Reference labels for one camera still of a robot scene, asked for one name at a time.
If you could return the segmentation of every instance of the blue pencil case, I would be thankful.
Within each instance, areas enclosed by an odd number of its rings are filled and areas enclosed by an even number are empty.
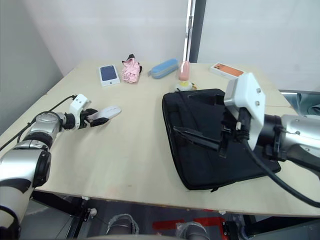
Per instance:
[[[172,58],[163,63],[160,63],[157,66],[154,66],[149,72],[148,76],[152,76],[154,79],[161,79],[164,76],[172,73],[173,71],[179,68],[178,60]]]

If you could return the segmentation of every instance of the floor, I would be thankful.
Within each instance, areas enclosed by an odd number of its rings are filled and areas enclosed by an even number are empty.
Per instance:
[[[174,236],[176,230],[168,228],[168,221],[190,222],[195,218],[221,217],[226,221],[242,223],[242,216],[226,213],[221,215],[213,211],[191,210],[184,208],[159,207],[127,202],[103,201],[91,199],[88,207],[96,208],[97,215],[84,222],[79,239],[106,234],[109,220],[118,214],[130,214],[139,226],[140,234],[161,234]],[[20,239],[65,239],[72,218],[58,210],[30,201],[26,216],[21,224]],[[205,227],[211,240],[221,240],[217,226]],[[319,240],[320,222],[291,229],[257,235],[255,240]]]

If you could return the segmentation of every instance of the gray wall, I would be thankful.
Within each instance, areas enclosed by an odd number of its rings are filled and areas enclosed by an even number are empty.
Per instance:
[[[0,134],[61,78],[22,1],[0,0]]]

